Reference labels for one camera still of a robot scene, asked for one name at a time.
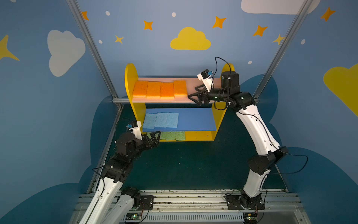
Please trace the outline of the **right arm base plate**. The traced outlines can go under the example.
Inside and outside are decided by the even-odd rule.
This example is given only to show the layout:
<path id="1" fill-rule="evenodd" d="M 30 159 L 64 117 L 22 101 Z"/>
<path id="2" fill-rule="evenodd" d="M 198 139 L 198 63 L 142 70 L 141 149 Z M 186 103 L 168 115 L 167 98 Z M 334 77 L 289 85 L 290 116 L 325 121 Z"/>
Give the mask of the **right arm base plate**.
<path id="1" fill-rule="evenodd" d="M 264 210 L 265 205 L 260 193 L 256 197 L 249 197 L 245 193 L 243 195 L 225 194 L 227 207 L 229 210 Z"/>

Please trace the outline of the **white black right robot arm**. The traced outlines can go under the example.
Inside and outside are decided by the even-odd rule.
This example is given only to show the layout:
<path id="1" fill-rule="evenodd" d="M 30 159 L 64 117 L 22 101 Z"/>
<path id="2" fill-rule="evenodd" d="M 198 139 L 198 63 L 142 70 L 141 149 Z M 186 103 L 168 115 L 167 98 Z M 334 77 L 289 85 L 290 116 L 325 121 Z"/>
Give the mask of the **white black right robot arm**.
<path id="1" fill-rule="evenodd" d="M 288 154 L 288 149 L 281 147 L 267 129 L 251 94 L 240 91 L 238 73 L 223 72 L 220 89 L 214 87 L 214 75 L 209 70 L 202 71 L 197 77 L 203 84 L 195 87 L 196 92 L 189 94 L 188 98 L 197 105 L 210 101 L 224 102 L 226 108 L 235 111 L 253 140 L 257 155 L 248 160 L 249 175 L 240 197 L 242 207 L 251 208 L 260 201 L 271 168 Z"/>

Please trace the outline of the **green sponge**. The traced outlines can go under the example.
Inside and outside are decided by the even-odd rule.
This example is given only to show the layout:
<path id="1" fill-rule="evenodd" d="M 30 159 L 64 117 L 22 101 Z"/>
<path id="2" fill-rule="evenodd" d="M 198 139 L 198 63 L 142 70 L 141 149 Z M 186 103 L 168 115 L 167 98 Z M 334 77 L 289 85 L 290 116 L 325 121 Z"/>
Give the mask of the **green sponge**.
<path id="1" fill-rule="evenodd" d="M 167 132 L 166 140 L 167 141 L 175 141 L 177 136 L 177 132 Z"/>
<path id="2" fill-rule="evenodd" d="M 185 141 L 186 140 L 185 132 L 176 132 L 175 140 L 176 141 Z"/>
<path id="3" fill-rule="evenodd" d="M 161 132 L 160 140 L 166 140 L 166 139 L 167 139 L 167 132 Z"/>

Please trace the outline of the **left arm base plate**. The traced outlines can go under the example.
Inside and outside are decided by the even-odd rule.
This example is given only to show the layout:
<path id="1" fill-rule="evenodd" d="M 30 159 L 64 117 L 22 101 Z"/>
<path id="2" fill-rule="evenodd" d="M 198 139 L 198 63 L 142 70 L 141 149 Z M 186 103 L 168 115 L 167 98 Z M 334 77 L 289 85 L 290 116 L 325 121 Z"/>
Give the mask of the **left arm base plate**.
<path id="1" fill-rule="evenodd" d="M 154 196 L 149 195 L 149 196 L 140 196 L 140 197 L 135 197 L 134 199 L 134 206 L 131 209 L 132 211 L 152 211 L 153 210 L 153 205 L 154 205 Z"/>

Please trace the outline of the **orange sponge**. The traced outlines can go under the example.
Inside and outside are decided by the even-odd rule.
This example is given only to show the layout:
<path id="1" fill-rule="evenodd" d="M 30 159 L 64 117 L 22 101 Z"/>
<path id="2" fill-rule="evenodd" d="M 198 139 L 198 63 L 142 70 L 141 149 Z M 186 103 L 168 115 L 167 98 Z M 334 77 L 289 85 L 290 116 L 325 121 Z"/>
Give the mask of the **orange sponge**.
<path id="1" fill-rule="evenodd" d="M 146 98 L 160 99 L 161 82 L 148 82 Z"/>
<path id="2" fill-rule="evenodd" d="M 174 83 L 162 82 L 160 88 L 160 99 L 174 99 Z"/>
<path id="3" fill-rule="evenodd" d="M 146 98 L 148 81 L 136 81 L 132 95 L 135 98 Z"/>
<path id="4" fill-rule="evenodd" d="M 174 82 L 174 97 L 187 97 L 187 87 L 185 80 L 175 80 Z"/>

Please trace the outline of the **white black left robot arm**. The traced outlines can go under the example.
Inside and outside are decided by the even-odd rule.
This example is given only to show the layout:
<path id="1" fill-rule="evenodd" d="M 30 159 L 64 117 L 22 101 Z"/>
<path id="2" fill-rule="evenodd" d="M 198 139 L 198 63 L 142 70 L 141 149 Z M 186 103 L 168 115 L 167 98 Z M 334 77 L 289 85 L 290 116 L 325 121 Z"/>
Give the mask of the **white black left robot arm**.
<path id="1" fill-rule="evenodd" d="M 140 192 L 127 187 L 121 193 L 115 206 L 110 209 L 114 197 L 129 176 L 133 161 L 149 149 L 159 145 L 161 132 L 156 131 L 141 135 L 140 139 L 133 132 L 126 132 L 116 141 L 117 151 L 109 159 L 99 174 L 101 180 L 95 196 L 82 217 L 81 224 L 118 224 L 126 214 L 140 205 Z"/>

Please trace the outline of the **blue sponge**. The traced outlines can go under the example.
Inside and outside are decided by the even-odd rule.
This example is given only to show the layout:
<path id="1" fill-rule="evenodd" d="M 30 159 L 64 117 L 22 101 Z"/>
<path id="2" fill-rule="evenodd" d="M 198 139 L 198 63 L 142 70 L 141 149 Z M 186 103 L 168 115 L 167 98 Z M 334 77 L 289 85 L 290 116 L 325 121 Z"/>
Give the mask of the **blue sponge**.
<path id="1" fill-rule="evenodd" d="M 147 113 L 145 115 L 143 129 L 154 129 L 156 122 L 157 114 L 156 113 Z"/>
<path id="2" fill-rule="evenodd" d="M 168 113 L 167 115 L 167 122 L 166 128 L 177 128 L 179 121 L 179 114 L 178 113 Z"/>
<path id="3" fill-rule="evenodd" d="M 166 128 L 167 126 L 168 113 L 157 113 L 155 120 L 155 127 Z"/>

